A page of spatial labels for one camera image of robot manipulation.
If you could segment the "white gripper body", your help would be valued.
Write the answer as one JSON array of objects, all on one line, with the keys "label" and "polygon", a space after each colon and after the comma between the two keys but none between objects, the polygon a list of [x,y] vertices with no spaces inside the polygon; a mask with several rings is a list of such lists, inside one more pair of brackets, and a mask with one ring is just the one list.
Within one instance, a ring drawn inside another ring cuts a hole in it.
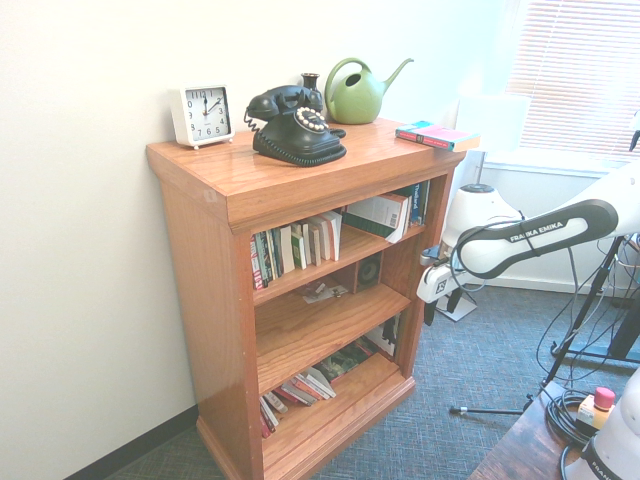
[{"label": "white gripper body", "polygon": [[449,263],[433,263],[427,266],[419,280],[417,296],[425,303],[437,302],[458,287],[454,279],[458,275],[463,275],[463,271],[452,268]]}]

